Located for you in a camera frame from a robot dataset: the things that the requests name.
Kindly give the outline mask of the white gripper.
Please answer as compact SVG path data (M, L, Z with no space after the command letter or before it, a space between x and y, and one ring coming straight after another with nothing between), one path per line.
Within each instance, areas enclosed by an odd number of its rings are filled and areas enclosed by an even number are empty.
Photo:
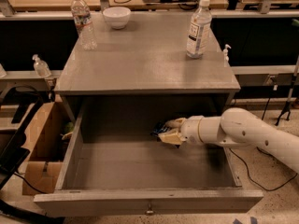
M164 143L171 145L182 145L185 141L188 144L213 144L220 147L228 147L233 140L224 132L221 127L220 117L192 116L188 119L171 119L165 123L169 128L180 128L159 133L158 137Z

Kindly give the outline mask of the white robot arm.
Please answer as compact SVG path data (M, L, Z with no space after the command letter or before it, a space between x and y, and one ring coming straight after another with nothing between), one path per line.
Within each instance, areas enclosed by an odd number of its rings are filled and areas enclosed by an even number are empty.
M233 107L218 117L192 116L169 120L162 142L220 147L258 147L299 173L299 137L277 130L249 111Z

